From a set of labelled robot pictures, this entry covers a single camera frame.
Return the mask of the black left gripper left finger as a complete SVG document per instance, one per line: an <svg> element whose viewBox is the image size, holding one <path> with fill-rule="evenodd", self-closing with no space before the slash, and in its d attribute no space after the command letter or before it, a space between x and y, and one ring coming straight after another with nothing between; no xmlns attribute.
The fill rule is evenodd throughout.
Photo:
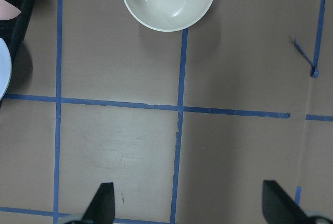
<svg viewBox="0 0 333 224"><path fill-rule="evenodd" d="M85 211L82 222L112 224L114 219L114 186L112 182L102 183Z"/></svg>

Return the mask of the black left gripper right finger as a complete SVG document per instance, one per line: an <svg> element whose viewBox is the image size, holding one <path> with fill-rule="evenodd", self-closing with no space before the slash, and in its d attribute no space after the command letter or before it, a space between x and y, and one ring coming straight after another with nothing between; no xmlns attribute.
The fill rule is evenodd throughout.
<svg viewBox="0 0 333 224"><path fill-rule="evenodd" d="M263 181L262 214L269 224L301 223L308 219L305 212L275 180Z"/></svg>

